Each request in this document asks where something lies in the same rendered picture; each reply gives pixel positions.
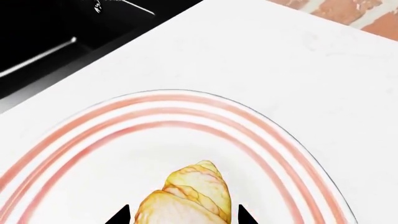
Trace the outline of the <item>white plate with pink rings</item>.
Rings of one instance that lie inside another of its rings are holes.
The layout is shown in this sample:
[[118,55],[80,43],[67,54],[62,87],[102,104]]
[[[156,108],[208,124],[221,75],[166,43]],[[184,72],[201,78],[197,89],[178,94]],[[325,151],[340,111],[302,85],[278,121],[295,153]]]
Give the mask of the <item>white plate with pink rings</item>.
[[323,167],[278,124],[243,104],[198,91],[119,96],[74,114],[41,138],[0,156],[0,224],[105,224],[136,214],[183,173],[231,224],[244,207],[258,224],[358,224]]

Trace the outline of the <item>golden croissant pastry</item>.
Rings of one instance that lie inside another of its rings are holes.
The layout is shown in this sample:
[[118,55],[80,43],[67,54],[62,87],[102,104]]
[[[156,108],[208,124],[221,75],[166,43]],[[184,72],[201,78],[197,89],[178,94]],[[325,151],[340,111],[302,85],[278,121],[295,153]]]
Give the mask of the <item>golden croissant pastry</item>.
[[231,197],[208,160],[174,171],[139,205],[134,224],[231,224]]

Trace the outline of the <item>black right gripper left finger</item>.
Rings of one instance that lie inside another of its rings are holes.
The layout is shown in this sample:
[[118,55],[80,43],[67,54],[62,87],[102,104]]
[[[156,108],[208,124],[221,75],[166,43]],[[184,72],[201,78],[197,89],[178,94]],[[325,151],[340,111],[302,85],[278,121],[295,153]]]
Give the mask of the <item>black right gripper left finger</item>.
[[123,206],[123,208],[114,214],[105,224],[130,224],[129,205]]

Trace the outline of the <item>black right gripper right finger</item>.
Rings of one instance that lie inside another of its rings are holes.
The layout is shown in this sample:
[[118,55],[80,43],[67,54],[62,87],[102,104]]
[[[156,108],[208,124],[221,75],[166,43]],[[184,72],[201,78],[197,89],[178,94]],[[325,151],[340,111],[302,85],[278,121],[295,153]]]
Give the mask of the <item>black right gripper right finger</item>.
[[239,224],[258,224],[258,222],[249,214],[249,212],[239,205],[238,207],[238,223]]

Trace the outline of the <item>black glossy cooktop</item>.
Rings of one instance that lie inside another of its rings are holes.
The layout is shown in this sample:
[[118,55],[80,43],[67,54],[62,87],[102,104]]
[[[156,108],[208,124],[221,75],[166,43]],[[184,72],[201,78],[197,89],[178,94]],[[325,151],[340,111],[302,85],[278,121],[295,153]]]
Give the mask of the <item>black glossy cooktop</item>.
[[0,99],[202,0],[0,0]]

